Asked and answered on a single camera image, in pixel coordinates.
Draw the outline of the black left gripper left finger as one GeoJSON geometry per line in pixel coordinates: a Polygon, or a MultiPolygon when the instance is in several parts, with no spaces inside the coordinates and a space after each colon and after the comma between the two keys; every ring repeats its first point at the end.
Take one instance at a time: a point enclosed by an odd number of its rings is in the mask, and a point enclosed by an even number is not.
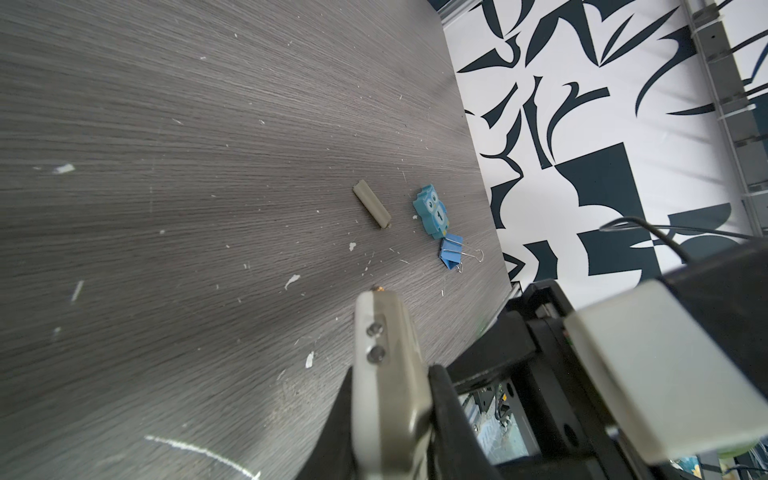
{"type": "Polygon", "coordinates": [[[352,447],[352,368],[342,381],[329,416],[297,480],[355,478],[352,447]]]}

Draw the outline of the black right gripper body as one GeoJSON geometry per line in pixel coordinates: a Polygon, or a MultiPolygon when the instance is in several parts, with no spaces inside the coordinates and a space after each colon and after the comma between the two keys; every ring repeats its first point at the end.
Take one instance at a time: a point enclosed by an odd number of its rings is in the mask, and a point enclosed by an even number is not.
{"type": "Polygon", "coordinates": [[[457,393],[512,394],[537,451],[493,466],[502,479],[657,479],[608,412],[569,345],[573,307],[554,280],[507,301],[489,330],[447,368],[457,393]]]}

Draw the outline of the white remote control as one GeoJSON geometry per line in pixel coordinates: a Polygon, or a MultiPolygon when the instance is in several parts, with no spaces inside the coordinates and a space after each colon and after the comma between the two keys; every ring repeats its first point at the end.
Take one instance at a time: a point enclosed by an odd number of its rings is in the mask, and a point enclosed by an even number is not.
{"type": "Polygon", "coordinates": [[[433,400],[428,368],[401,297],[356,300],[351,441],[359,479],[426,479],[433,400]]]}

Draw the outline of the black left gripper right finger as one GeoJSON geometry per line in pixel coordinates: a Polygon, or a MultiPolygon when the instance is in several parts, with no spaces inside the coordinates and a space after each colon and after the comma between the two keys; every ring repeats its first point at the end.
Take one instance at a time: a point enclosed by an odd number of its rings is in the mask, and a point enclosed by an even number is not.
{"type": "Polygon", "coordinates": [[[500,479],[487,460],[459,403],[447,370],[429,367],[433,399],[430,479],[500,479]]]}

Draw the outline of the remote battery cover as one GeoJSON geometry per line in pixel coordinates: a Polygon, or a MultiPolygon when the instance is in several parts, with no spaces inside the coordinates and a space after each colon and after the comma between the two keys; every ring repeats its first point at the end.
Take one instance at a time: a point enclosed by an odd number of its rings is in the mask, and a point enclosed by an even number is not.
{"type": "Polygon", "coordinates": [[[365,180],[358,181],[352,191],[381,229],[390,227],[391,214],[365,180]]]}

